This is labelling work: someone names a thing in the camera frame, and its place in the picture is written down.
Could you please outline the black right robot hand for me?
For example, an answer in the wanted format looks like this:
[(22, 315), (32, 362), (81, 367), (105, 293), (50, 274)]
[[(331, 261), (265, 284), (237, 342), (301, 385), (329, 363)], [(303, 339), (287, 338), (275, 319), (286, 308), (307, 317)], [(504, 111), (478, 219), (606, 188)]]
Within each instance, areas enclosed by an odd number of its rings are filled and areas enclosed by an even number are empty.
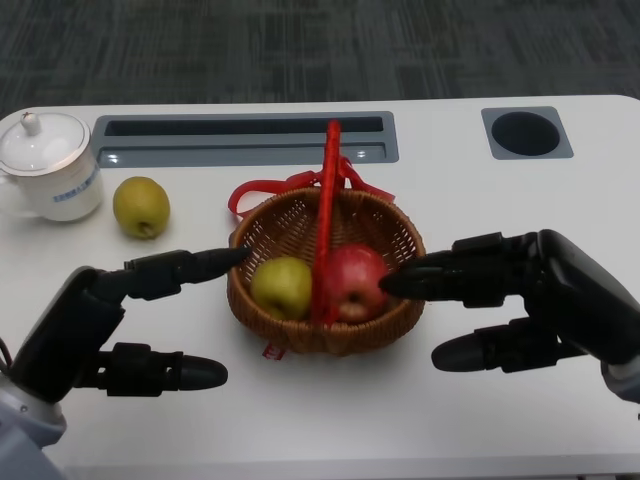
[(441, 371), (513, 373), (582, 355), (624, 365), (639, 355), (638, 301), (553, 230), (458, 240), (448, 250), (405, 262), (379, 286), (397, 298), (458, 301), (467, 308), (497, 308), (508, 296), (522, 298), (526, 317), (439, 345), (432, 362)]

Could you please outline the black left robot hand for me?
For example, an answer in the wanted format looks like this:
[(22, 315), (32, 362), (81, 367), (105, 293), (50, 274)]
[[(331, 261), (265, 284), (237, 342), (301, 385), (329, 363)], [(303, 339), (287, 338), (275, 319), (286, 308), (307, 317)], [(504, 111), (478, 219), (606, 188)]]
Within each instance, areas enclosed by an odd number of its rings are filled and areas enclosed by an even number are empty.
[(186, 250), (151, 255), (120, 270), (75, 270), (58, 291), (8, 369), (9, 379), (35, 397), (57, 403), (74, 388), (110, 396), (158, 397), (224, 385), (221, 363), (182, 352), (160, 353), (147, 344), (104, 344), (124, 318), (125, 298), (157, 300), (185, 284), (217, 279), (241, 264), (248, 247)]

